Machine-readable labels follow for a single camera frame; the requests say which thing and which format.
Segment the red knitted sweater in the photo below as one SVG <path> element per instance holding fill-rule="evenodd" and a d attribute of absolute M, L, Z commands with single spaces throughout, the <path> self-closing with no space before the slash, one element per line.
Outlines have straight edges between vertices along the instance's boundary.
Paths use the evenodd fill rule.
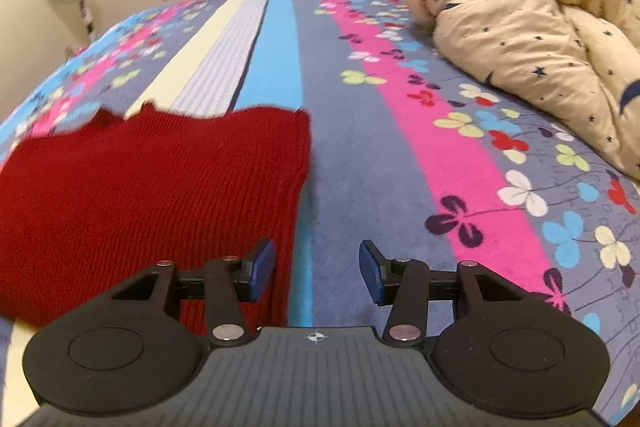
<path fill-rule="evenodd" d="M 284 325 L 310 141 L 302 110 L 152 105 L 23 141 L 1 170 L 2 315 L 40 327 L 157 261 L 194 270 L 269 239 L 270 282 L 243 313 Z"/>

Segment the colourful floral bed sheet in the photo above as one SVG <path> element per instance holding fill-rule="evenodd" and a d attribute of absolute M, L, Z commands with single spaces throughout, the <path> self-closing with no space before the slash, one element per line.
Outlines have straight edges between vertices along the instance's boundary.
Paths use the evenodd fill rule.
<path fill-rule="evenodd" d="M 293 251 L 254 327 L 382 327 L 358 270 L 372 239 L 450 270 L 472 259 L 599 334 L 597 411 L 639 403 L 639 187 L 549 115 L 439 57 L 402 0 L 189 0 L 112 27 L 1 125 L 1 153 L 146 95 L 178 113 L 303 109 L 310 168 Z"/>

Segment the cream star-patterned duvet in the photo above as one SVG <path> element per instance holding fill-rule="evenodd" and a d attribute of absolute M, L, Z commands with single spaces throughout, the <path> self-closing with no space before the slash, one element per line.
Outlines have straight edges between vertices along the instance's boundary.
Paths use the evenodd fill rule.
<path fill-rule="evenodd" d="M 405 0 L 441 56 L 639 173 L 639 0 Z"/>

